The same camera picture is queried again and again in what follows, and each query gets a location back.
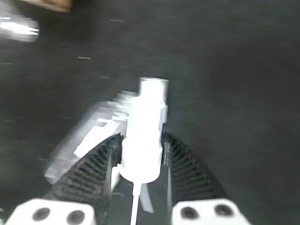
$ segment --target blurry object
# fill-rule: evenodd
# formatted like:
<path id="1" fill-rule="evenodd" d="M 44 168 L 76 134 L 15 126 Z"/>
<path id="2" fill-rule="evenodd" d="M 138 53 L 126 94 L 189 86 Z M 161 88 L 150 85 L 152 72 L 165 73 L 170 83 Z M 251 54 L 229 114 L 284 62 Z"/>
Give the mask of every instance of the blurry object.
<path id="1" fill-rule="evenodd" d="M 45 172 L 47 180 L 54 184 L 103 140 L 117 133 L 125 135 L 130 101 L 135 96 L 134 92 L 123 91 L 113 101 L 92 106 L 82 121 L 57 146 Z"/>
<path id="2" fill-rule="evenodd" d="M 32 199 L 18 205 L 6 225 L 96 225 L 93 207 L 76 202 Z"/>
<path id="3" fill-rule="evenodd" d="M 35 41 L 39 33 L 37 22 L 25 17 L 2 17 L 0 29 L 5 38 L 23 42 Z"/>
<path id="4" fill-rule="evenodd" d="M 179 202 L 172 208 L 172 225 L 250 225 L 228 199 Z"/>
<path id="5" fill-rule="evenodd" d="M 57 12 L 69 12 L 72 0 L 22 0 Z"/>
<path id="6" fill-rule="evenodd" d="M 0 38 L 33 42 L 38 34 L 36 21 L 19 15 L 12 2 L 0 0 Z"/>

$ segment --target gray fabric surface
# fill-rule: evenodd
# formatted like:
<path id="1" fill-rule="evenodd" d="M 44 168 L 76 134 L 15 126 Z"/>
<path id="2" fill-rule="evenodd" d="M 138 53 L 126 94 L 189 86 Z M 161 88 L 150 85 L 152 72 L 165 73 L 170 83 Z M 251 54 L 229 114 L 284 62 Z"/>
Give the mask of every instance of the gray fabric surface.
<path id="1" fill-rule="evenodd" d="M 166 130 L 246 217 L 299 223 L 298 1 L 78 1 L 70 14 L 17 5 L 41 34 L 0 46 L 0 207 L 44 193 L 50 152 L 93 103 L 157 76 L 170 80 Z"/>

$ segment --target white cylindrical object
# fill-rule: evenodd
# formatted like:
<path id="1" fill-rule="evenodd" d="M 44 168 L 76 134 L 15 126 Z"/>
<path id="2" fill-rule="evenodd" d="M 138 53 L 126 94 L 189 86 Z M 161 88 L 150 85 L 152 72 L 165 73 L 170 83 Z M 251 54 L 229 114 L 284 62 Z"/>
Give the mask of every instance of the white cylindrical object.
<path id="1" fill-rule="evenodd" d="M 167 80 L 141 78 L 140 94 L 132 99 L 119 171 L 133 183 L 150 183 L 159 177 L 167 85 Z"/>

